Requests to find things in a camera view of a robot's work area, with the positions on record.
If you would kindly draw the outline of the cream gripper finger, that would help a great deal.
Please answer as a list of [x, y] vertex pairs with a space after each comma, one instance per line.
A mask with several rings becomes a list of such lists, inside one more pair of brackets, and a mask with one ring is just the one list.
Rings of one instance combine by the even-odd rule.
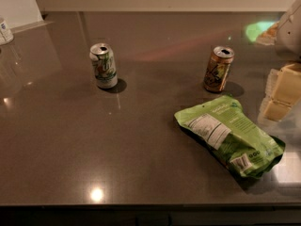
[[269, 121], [281, 121], [291, 109], [291, 105], [273, 101], [271, 98], [265, 97], [261, 102], [259, 118]]

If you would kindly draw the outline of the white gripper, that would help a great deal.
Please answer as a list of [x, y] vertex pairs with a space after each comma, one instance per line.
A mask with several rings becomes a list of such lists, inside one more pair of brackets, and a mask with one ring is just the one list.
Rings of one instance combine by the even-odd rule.
[[[301, 61], [301, 0], [295, 0], [281, 16], [275, 49], [284, 60]], [[301, 98], [301, 64], [297, 62], [270, 71], [265, 94], [274, 102], [295, 105]]]

